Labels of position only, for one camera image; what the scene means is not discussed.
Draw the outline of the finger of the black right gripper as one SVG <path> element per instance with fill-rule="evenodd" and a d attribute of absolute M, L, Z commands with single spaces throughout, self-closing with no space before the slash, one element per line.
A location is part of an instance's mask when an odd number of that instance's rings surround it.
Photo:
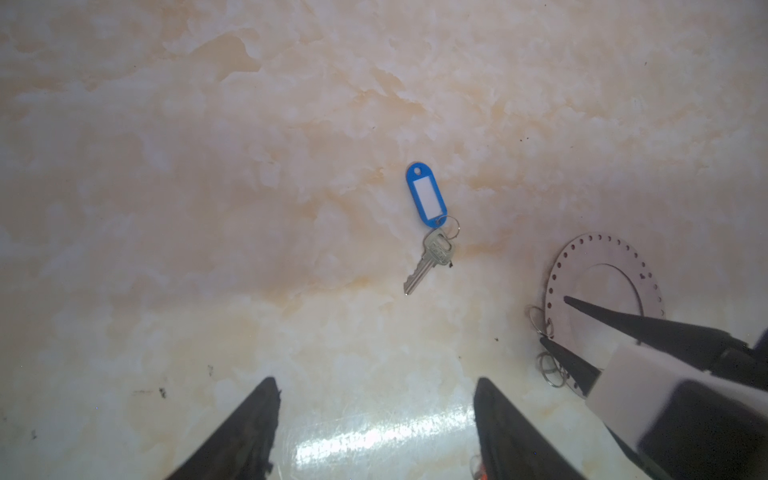
<path fill-rule="evenodd" d="M 573 381 L 573 390 L 588 396 L 602 371 L 549 337 L 541 336 L 539 341 L 559 365 L 564 378 Z"/>
<path fill-rule="evenodd" d="M 749 347 L 729 333 L 705 326 L 609 310 L 571 296 L 567 305 L 699 370 L 715 370 L 726 357 L 749 358 Z"/>

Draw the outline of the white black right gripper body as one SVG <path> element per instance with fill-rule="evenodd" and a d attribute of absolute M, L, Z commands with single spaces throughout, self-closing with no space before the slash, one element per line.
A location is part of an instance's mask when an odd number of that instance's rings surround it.
<path fill-rule="evenodd" d="M 767 476 L 767 340 L 674 328 L 585 366 L 588 408 L 654 479 Z"/>

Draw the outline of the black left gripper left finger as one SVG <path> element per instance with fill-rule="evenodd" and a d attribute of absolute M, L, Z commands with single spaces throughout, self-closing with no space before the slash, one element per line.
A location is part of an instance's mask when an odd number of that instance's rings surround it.
<path fill-rule="evenodd" d="M 276 380 L 265 378 L 168 480 L 267 478 L 280 403 Z"/>

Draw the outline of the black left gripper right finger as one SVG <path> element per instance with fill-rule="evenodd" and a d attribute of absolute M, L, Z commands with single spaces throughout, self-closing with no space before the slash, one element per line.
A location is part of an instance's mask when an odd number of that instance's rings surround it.
<path fill-rule="evenodd" d="M 473 406 L 489 479 L 583 479 L 490 379 L 478 379 Z"/>

